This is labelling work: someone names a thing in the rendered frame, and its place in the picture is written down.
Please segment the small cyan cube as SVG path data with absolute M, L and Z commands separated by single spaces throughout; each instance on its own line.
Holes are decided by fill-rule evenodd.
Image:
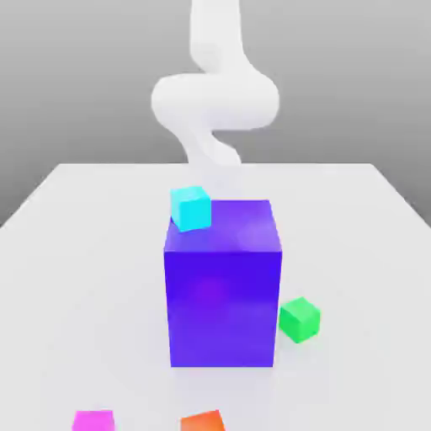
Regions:
M 170 191 L 171 218 L 181 232 L 211 226 L 211 199 L 200 186 Z

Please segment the small green cube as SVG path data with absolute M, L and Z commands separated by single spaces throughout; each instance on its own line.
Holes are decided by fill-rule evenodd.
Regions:
M 295 343 L 318 334 L 321 311 L 305 297 L 284 303 L 279 311 L 279 328 Z

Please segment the small orange cube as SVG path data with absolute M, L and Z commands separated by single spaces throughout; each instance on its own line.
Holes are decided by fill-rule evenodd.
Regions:
M 219 410 L 181 418 L 180 431 L 226 431 Z

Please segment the small magenta cube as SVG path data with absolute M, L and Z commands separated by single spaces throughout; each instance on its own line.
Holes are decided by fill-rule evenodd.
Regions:
M 77 411 L 72 431 L 115 431 L 112 410 Z

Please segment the large purple box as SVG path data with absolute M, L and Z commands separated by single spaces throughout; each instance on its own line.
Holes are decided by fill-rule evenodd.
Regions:
M 268 200 L 215 200 L 210 227 L 168 227 L 164 246 L 173 367 L 274 363 L 282 247 Z

